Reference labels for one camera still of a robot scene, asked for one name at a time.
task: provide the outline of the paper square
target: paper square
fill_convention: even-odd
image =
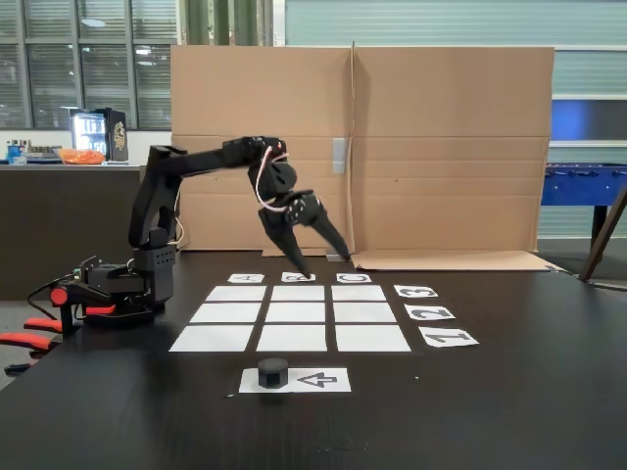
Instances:
[[[314,282],[315,274],[307,277],[300,272],[284,272],[281,274],[281,282]]]
[[[453,314],[444,306],[434,305],[407,305],[405,309],[413,320],[449,320],[454,319]]]
[[[367,274],[361,274],[359,272],[347,272],[337,274],[337,282],[342,284],[362,284],[370,281],[370,276]]]
[[[326,351],[324,325],[265,325],[257,351]]]
[[[261,302],[265,286],[217,286],[206,302]]]
[[[272,290],[274,301],[323,301],[324,286],[275,286]]]
[[[231,353],[246,350],[253,325],[186,327],[169,349],[172,353]]]
[[[422,338],[434,348],[454,348],[456,346],[478,345],[479,342],[467,332],[455,328],[426,328],[419,326]]]
[[[255,323],[260,303],[202,304],[190,323]]]
[[[422,297],[438,297],[433,289],[425,286],[394,286],[396,292],[401,297],[417,299]]]
[[[270,303],[266,323],[277,322],[324,323],[324,303],[280,302]]]
[[[263,274],[231,274],[228,278],[228,282],[233,284],[259,284],[263,280]]]
[[[385,302],[381,286],[331,286],[334,301]]]
[[[382,302],[336,302],[333,312],[337,323],[396,323],[392,309]]]
[[[336,325],[335,337],[340,352],[410,352],[398,325]]]
[[[287,384],[280,389],[265,389],[259,385],[259,369],[244,369],[240,394],[300,394],[350,392],[351,383],[346,367],[290,367]]]

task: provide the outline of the window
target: window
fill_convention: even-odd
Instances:
[[[0,0],[0,38],[18,34],[15,0]]]
[[[113,108],[130,115],[124,46],[84,46],[80,52],[85,108]]]
[[[145,129],[170,128],[169,47],[137,46],[137,111]]]
[[[80,37],[124,37],[124,0],[78,0]]]
[[[69,0],[26,0],[26,37],[70,36]]]
[[[68,129],[71,109],[113,108],[170,128],[178,0],[0,0],[0,128]]]
[[[170,0],[134,0],[133,37],[176,37],[176,5]]]
[[[68,128],[78,103],[71,44],[28,46],[28,68],[35,127]]]
[[[0,127],[24,127],[18,46],[0,45]]]

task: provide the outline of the black robotic arm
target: black robotic arm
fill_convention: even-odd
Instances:
[[[221,149],[197,154],[187,154],[176,147],[151,147],[133,205],[130,246],[138,250],[158,249],[174,239],[175,204],[184,177],[242,166],[249,168],[251,184],[264,205],[259,215],[265,233],[300,272],[310,275],[292,230],[299,223],[316,230],[343,259],[350,258],[344,240],[314,192],[293,191],[296,171],[287,162],[285,142],[275,137],[243,137],[224,142]]]
[[[350,259],[342,236],[314,191],[293,191],[297,176],[287,163],[286,151],[285,142],[275,137],[243,137],[197,154],[170,146],[151,147],[128,231],[133,259],[110,264],[90,258],[80,265],[78,274],[49,284],[51,300],[61,309],[64,336],[75,329],[75,306],[82,306],[84,323],[113,327],[151,321],[163,311],[174,293],[176,248],[172,241],[180,184],[196,174],[247,166],[262,205],[259,216],[265,233],[303,274],[309,276],[310,271],[293,232],[299,223],[311,226],[343,259]]]

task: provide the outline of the cardboard backdrop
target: cardboard backdrop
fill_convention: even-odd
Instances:
[[[173,47],[172,140],[194,152],[285,139],[297,189],[316,191],[359,267],[544,269],[524,252],[536,245],[553,60],[550,48]],[[186,180],[186,248],[273,248],[258,209],[244,169]],[[296,236],[326,247],[310,229]]]

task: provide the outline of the floor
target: floor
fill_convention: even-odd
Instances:
[[[548,240],[538,242],[539,255],[554,264],[557,264],[571,272],[578,272],[583,265],[590,249],[590,241],[583,239],[574,240]],[[607,245],[603,261],[595,272],[595,280],[627,286],[627,239],[611,240]],[[603,290],[609,296],[627,302],[627,293]],[[26,302],[0,302],[0,333],[21,332],[24,321],[39,313],[28,306]],[[36,332],[37,334],[52,337],[53,334]],[[29,362],[28,351],[23,348],[0,346],[0,366]],[[11,381],[0,371],[0,390]]]

